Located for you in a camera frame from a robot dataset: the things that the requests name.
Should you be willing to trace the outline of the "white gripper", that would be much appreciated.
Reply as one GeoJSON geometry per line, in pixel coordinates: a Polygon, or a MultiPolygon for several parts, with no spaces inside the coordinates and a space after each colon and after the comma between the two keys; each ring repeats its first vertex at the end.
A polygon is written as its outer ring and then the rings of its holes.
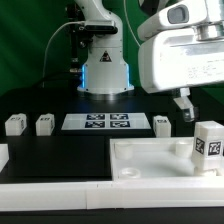
{"type": "Polygon", "coordinates": [[[197,41],[192,28],[163,31],[141,45],[138,63],[142,88],[147,93],[175,89],[174,102],[184,121],[192,122],[188,87],[224,82],[224,39],[197,41]]]}

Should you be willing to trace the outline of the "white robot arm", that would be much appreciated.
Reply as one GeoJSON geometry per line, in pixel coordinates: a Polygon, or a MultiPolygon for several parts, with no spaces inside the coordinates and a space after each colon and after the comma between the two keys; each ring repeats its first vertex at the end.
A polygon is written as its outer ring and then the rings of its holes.
{"type": "MultiPolygon", "coordinates": [[[[133,89],[123,59],[123,23],[102,0],[74,0],[84,14],[80,28],[88,58],[78,90],[112,98],[133,89]]],[[[137,30],[141,87],[173,90],[184,119],[195,119],[189,88],[224,82],[224,0],[179,0],[148,18],[137,30]]]]}

